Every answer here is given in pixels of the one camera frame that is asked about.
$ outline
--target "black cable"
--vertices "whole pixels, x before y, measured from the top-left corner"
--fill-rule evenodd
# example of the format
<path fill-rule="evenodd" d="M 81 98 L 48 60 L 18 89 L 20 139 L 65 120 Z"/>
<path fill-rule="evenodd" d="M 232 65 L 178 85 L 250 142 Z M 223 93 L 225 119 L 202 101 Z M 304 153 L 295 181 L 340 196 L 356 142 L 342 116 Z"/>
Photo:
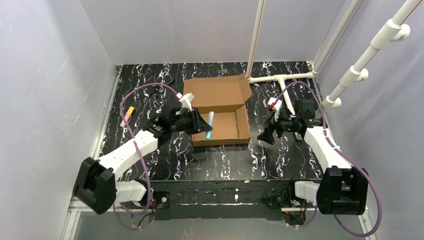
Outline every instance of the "black cable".
<path fill-rule="evenodd" d="M 143 222 L 143 220 L 145 219 L 145 217 L 150 216 L 150 215 L 155 216 L 155 214 L 154 214 L 154 213 L 149 213 L 149 214 L 144 215 L 144 216 L 143 216 L 143 218 L 141 219 L 141 221 L 138 223 L 137 227 L 140 227 L 140 225 L 142 224 L 142 222 Z"/>

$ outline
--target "wire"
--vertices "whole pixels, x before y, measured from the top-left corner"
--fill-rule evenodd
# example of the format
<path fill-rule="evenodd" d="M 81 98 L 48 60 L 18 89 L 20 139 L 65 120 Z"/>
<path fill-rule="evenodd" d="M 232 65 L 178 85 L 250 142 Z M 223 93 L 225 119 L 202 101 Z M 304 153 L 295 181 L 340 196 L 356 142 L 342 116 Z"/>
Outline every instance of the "wire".
<path fill-rule="evenodd" d="M 151 207 L 151 212 L 152 212 L 153 214 L 155 214 L 156 200 L 157 200 L 157 199 L 155 199 L 155 200 L 154 200 L 154 202 L 153 202 L 153 206 Z"/>
<path fill-rule="evenodd" d="M 306 227 L 306 226 L 308 226 L 309 224 L 311 224 L 311 223 L 312 223 L 312 221 L 315 219 L 315 216 L 317 216 L 317 212 L 318 212 L 318 207 L 317 207 L 317 206 L 315 206 L 315 211 L 313 211 L 313 215 L 312 215 L 312 217 L 310 218 L 310 220 L 309 220 L 309 221 L 307 221 L 306 223 L 302 224 L 302 225 L 299 225 L 299 228 L 303 228 L 303 227 Z"/>
<path fill-rule="evenodd" d="M 282 96 L 283 96 L 283 93 L 285 92 L 285 91 L 287 91 L 287 89 L 289 88 L 289 87 L 291 87 L 292 85 L 294 85 L 294 84 L 302 84 L 302 85 L 304 85 L 309 91 L 310 91 L 310 93 L 312 94 L 312 96 L 313 96 L 313 99 L 315 100 L 315 102 L 318 104 L 318 109 L 319 109 L 319 112 L 321 113 L 321 116 L 322 116 L 322 128 L 324 129 L 324 131 L 323 131 L 323 133 L 324 133 L 324 136 L 325 136 L 325 139 L 327 140 L 327 142 L 328 142 L 328 144 L 342 157 L 342 158 L 344 158 L 346 161 L 348 161 L 351 165 L 353 165 L 354 167 L 355 167 L 355 169 L 358 171 L 358 172 L 360 172 L 360 174 L 362 174 L 364 177 L 365 177 L 365 179 L 368 181 L 368 183 L 369 183 L 369 186 L 371 187 L 371 189 L 372 189 L 372 192 L 374 193 L 374 196 L 375 196 L 375 200 L 376 200 L 376 202 L 377 202 L 377 211 L 378 211 L 378 214 L 377 214 L 377 221 L 375 222 L 375 224 L 374 224 L 374 227 L 369 231 L 369 232 L 367 232 L 367 233 L 357 233 L 357 232 L 353 232 L 352 230 L 350 230 L 349 228 L 347 228 L 343 223 L 342 223 L 342 221 L 340 221 L 340 219 L 339 219 L 339 217 L 337 217 L 337 215 L 334 215 L 334 218 L 335 218 L 335 220 L 338 222 L 338 224 L 340 224 L 340 226 L 346 231 L 346 232 L 348 232 L 348 233 L 350 233 L 351 235 L 353 235 L 353 236 L 356 236 L 356 237 L 361 237 L 361 238 L 366 238 L 366 237 L 369 237 L 369 236 L 371 236 L 371 235 L 373 235 L 376 231 L 377 231 L 377 229 L 379 229 L 379 227 L 380 227 L 380 224 L 381 224 L 381 222 L 382 222 L 382 217 L 383 217 L 383 207 L 382 207 L 382 200 L 381 200 L 381 198 L 380 198 L 380 195 L 379 195 L 379 193 L 377 192 L 377 188 L 376 188 L 376 186 L 374 185 L 374 183 L 373 183 L 373 181 L 370 179 L 370 177 L 368 176 L 368 174 L 364 171 L 364 170 L 362 170 L 362 168 L 361 167 L 359 167 L 359 165 L 356 163 L 356 162 L 354 162 L 352 159 L 350 159 L 348 156 L 346 156 L 342 151 L 340 151 L 338 148 L 336 148 L 336 146 L 332 143 L 332 141 L 330 140 L 330 138 L 329 138 L 329 136 L 327 135 L 327 131 L 326 131 L 326 128 L 327 128 L 327 125 L 326 125 L 326 118 L 324 117 L 324 111 L 323 111 L 323 108 L 321 107 L 321 104 L 320 104 L 320 101 L 318 101 L 318 98 L 317 98 L 317 96 L 315 95 L 315 93 L 314 93 L 314 91 L 312 91 L 312 89 L 311 89 L 311 87 L 308 85 L 308 84 L 306 84 L 306 83 L 304 83 L 304 82 L 302 82 L 302 81 L 294 81 L 294 82 L 291 82 L 291 83 L 289 83 L 287 86 L 285 86 L 285 88 L 281 91 L 281 93 L 280 93 L 280 95 L 278 95 L 278 99 L 280 99 Z"/>
<path fill-rule="evenodd" d="M 305 203 L 305 210 L 301 211 L 300 212 L 301 214 L 306 213 L 306 210 L 308 209 L 308 202 L 305 201 L 304 203 Z"/>
<path fill-rule="evenodd" d="M 130 137 L 131 137 L 131 139 L 132 139 L 132 142 L 134 143 L 134 146 L 135 146 L 135 151 L 137 152 L 137 154 L 138 154 L 138 157 L 140 158 L 140 162 L 141 162 L 141 165 L 142 165 L 142 167 L 143 167 L 143 171 L 144 171 L 144 175 L 145 175 L 145 178 L 146 178 L 146 184 L 147 184 L 147 204 L 146 204 L 146 207 L 144 208 L 144 210 L 143 211 L 141 211 L 141 212 L 136 212 L 136 211 L 131 211 L 131 210 L 129 210 L 126 206 L 124 206 L 124 205 L 121 205 L 121 207 L 127 212 L 127 213 L 130 213 L 130 214 L 132 214 L 132 215 L 143 215 L 143 214 L 145 214 L 146 212 L 147 212 L 147 210 L 149 209 L 149 206 L 150 206 L 150 204 L 152 203 L 152 188 L 151 188 L 151 184 L 150 184 L 150 177 L 149 177 L 149 172 L 148 172 L 148 170 L 147 170 L 147 166 L 146 166 L 146 161 L 144 160 L 144 158 L 143 158 L 143 154 L 142 154 L 142 151 L 140 150 L 140 148 L 139 148 L 139 146 L 137 145 L 137 142 L 134 140 L 135 138 L 136 138 L 136 136 L 134 135 L 134 131 L 133 131 L 133 129 L 130 127 L 130 125 L 128 124 L 128 121 L 125 119 L 125 115 L 124 115 L 124 103 L 125 103 L 125 101 L 132 95 L 132 94 L 134 94 L 134 93 L 136 93 L 136 92 L 138 92 L 140 89 L 143 89 L 143 88 L 147 88 L 147 87 L 150 87 L 150 86 L 162 86 L 162 87 L 164 87 L 164 88 L 168 88 L 169 90 L 171 90 L 174 94 L 175 94 L 175 96 L 177 96 L 177 94 L 178 94 L 178 92 L 177 91 L 175 91 L 172 87 L 170 87 L 170 86 L 168 86 L 168 85 L 165 85 L 165 84 L 163 84 L 163 83 L 148 83 L 148 84 L 144 84 L 144 85 L 142 85 L 142 86 L 139 86 L 139 87 L 137 87 L 137 88 L 135 88 L 134 90 L 132 90 L 131 92 L 129 92 L 126 96 L 124 96 L 123 98 L 122 98 L 122 101 L 120 102 L 120 104 L 119 104 L 119 114 L 120 114 L 120 117 L 122 118 L 122 121 L 125 123 L 125 126 L 126 126 L 126 129 L 128 130 L 128 133 L 129 133 L 129 135 L 130 135 Z M 113 212 L 114 212 L 114 214 L 115 214 L 115 217 L 116 217 L 116 219 L 118 220 L 118 222 L 119 222 L 119 224 L 121 224 L 123 227 L 125 227 L 126 229 L 130 229 L 130 230 L 138 230 L 138 229 L 143 229 L 143 228 L 145 228 L 145 227 L 147 227 L 148 225 L 150 225 L 150 223 L 152 223 L 152 222 L 149 222 L 149 223 L 147 223 L 146 225 L 144 225 L 144 226 L 142 226 L 142 227 L 130 227 L 130 226 L 127 226 L 127 225 L 125 225 L 121 220 L 120 220 L 120 218 L 118 217 L 118 214 L 117 214 L 117 212 L 116 212 L 116 210 L 115 210 L 115 205 L 113 205 Z"/>
<path fill-rule="evenodd" d="M 144 216 L 143 216 L 143 218 L 141 219 L 141 221 L 138 223 L 138 227 L 140 227 L 140 225 L 142 224 L 142 222 L 143 222 L 143 220 L 145 219 L 145 217 L 147 217 L 147 216 L 151 216 L 151 215 L 153 215 L 153 217 L 155 216 L 155 214 L 154 214 L 154 213 L 149 213 L 149 214 L 144 215 Z"/>
<path fill-rule="evenodd" d="M 300 223 L 296 218 L 295 218 L 295 216 L 293 216 L 293 215 L 291 215 L 291 214 L 289 214 L 288 212 L 282 212 L 282 214 L 285 214 L 285 215 L 287 215 L 287 216 L 289 216 L 289 217 L 291 217 L 291 219 L 293 219 L 298 225 L 302 225 L 302 223 Z"/>
<path fill-rule="evenodd" d="M 116 210 L 116 207 L 115 207 L 115 204 L 112 206 L 113 207 L 113 213 L 114 213 L 114 215 L 115 215 L 115 218 L 116 218 L 116 220 L 118 221 L 118 223 L 122 226 L 122 227 L 124 227 L 124 228 L 126 228 L 126 229 L 129 229 L 129 230 L 140 230 L 140 228 L 139 227 L 132 227 L 132 226 L 128 226 L 128 225 L 126 225 L 124 222 L 122 222 L 122 220 L 119 218 L 119 216 L 118 216 L 118 213 L 117 213 L 117 210 Z"/>

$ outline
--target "blue marker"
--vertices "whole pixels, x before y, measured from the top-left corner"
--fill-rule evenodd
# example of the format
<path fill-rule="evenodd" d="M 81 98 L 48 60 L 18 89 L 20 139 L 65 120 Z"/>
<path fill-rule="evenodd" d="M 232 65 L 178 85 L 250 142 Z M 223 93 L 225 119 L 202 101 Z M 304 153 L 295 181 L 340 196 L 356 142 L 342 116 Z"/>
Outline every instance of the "blue marker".
<path fill-rule="evenodd" d="M 209 119 L 207 121 L 207 124 L 209 124 L 212 127 L 212 123 L 214 122 L 214 112 L 210 111 L 209 112 Z M 212 137 L 212 131 L 207 131 L 206 134 L 204 135 L 204 139 L 209 140 Z"/>

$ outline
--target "floor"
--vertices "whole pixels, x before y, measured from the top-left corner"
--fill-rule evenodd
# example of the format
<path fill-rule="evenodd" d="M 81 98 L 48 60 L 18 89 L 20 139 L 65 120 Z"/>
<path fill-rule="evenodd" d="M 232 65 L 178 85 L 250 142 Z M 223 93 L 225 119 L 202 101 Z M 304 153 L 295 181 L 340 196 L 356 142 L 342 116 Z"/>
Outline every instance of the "floor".
<path fill-rule="evenodd" d="M 119 127 L 119 104 L 124 95 L 145 83 L 169 82 L 178 92 L 183 92 L 184 80 L 191 78 L 232 76 L 246 72 L 245 62 L 224 63 L 174 63 L 124 65 L 117 85 L 112 110 L 109 115 L 100 155 L 110 153 L 128 141 L 125 128 Z M 276 74 L 308 72 L 306 62 L 255 62 L 252 76 L 264 77 Z M 301 79 L 314 89 L 311 79 Z M 250 85 L 253 96 L 246 102 L 252 139 L 247 145 L 193 147 L 191 137 L 175 133 L 169 144 L 158 148 L 144 159 L 149 167 L 151 180 L 253 180 L 253 179 L 317 179 L 323 170 L 312 150 L 297 141 L 293 133 L 285 133 L 274 145 L 256 139 L 262 132 L 264 121 L 270 115 L 266 102 L 275 97 L 281 88 L 275 82 Z M 146 97 L 149 90 L 129 98 L 124 107 L 134 106 L 129 121 L 134 130 L 140 129 L 152 111 L 160 111 L 164 104 L 177 106 L 168 91 L 156 100 Z M 292 101 L 312 99 L 312 94 L 301 85 L 288 90 Z M 137 162 L 122 176 L 123 181 L 143 178 L 141 163 Z"/>

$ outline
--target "white pvc pipe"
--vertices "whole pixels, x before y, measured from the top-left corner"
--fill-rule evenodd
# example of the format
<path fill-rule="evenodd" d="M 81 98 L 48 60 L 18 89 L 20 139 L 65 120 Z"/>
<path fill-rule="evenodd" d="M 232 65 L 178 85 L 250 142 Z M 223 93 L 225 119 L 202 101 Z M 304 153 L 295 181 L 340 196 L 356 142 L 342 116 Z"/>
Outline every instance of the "white pvc pipe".
<path fill-rule="evenodd" d="M 286 88 L 286 84 L 284 83 L 284 79 L 278 80 L 279 86 L 281 87 L 281 90 Z M 295 115 L 295 110 L 293 109 L 292 101 L 290 100 L 289 92 L 285 91 L 282 94 L 282 97 L 284 98 L 285 105 L 287 106 L 288 110 L 291 112 L 291 114 Z"/>
<path fill-rule="evenodd" d="M 358 61 L 356 61 L 355 65 L 353 65 L 353 69 L 357 72 L 360 72 L 378 51 L 379 50 L 377 48 L 369 45 L 362 56 L 360 56 Z"/>
<path fill-rule="evenodd" d="M 348 22 L 349 18 L 351 17 L 355 7 L 357 6 L 358 2 L 360 0 L 353 0 L 349 7 L 347 8 L 346 12 L 344 13 L 343 17 L 341 18 L 339 24 L 337 25 L 337 28 L 334 31 L 334 34 L 331 36 L 330 40 L 328 41 L 327 45 L 325 46 L 322 54 L 320 54 L 320 51 L 318 50 L 318 53 L 315 56 L 315 59 L 313 60 L 313 72 L 318 73 L 320 70 L 321 65 L 323 64 L 324 60 L 326 59 L 327 55 L 329 54 L 331 48 L 333 47 L 334 43 L 336 42 L 337 38 L 339 37 L 340 33 L 342 32 L 343 28 L 345 27 L 346 23 Z"/>
<path fill-rule="evenodd" d="M 313 76 L 312 72 L 285 74 L 285 79 L 311 79 Z"/>
<path fill-rule="evenodd" d="M 275 81 L 276 76 L 262 76 L 262 77 L 251 77 L 249 80 L 250 84 L 262 83 L 262 82 L 270 82 Z"/>
<path fill-rule="evenodd" d="M 258 43 L 259 30 L 261 29 L 262 16 L 264 15 L 266 1 L 267 0 L 259 0 L 259 2 L 257 3 L 256 20 L 254 21 L 253 36 L 252 42 L 250 44 L 249 59 L 247 61 L 246 69 L 246 76 L 248 78 L 250 78 L 252 74 L 253 58 L 255 57 L 255 50 L 256 45 Z"/>
<path fill-rule="evenodd" d="M 420 0 L 406 0 L 399 11 L 393 16 L 393 23 L 400 26 L 420 2 Z"/>
<path fill-rule="evenodd" d="M 421 3 L 421 1 L 422 0 L 406 0 L 406 2 L 402 5 L 399 11 L 397 11 L 397 13 L 392 18 L 392 22 L 400 26 L 406 20 L 406 18 L 414 11 L 418 4 Z M 360 56 L 358 61 L 356 61 L 356 63 L 353 65 L 353 70 L 356 72 L 361 72 L 378 51 L 379 49 L 373 47 L 372 45 L 369 45 L 365 52 Z M 340 96 L 340 94 L 342 94 L 345 89 L 346 87 L 339 83 L 328 96 L 329 100 L 333 102 L 336 101 L 336 99 Z"/>
<path fill-rule="evenodd" d="M 330 101 L 334 102 L 336 99 L 342 94 L 342 92 L 346 89 L 346 87 L 342 86 L 340 83 L 334 88 L 334 90 L 330 93 L 328 97 Z"/>
<path fill-rule="evenodd" d="M 314 75 L 312 72 L 307 73 L 296 73 L 296 74 L 278 74 L 274 76 L 262 76 L 262 77 L 251 77 L 249 80 L 250 84 L 276 81 L 277 78 L 287 79 L 311 79 Z"/>

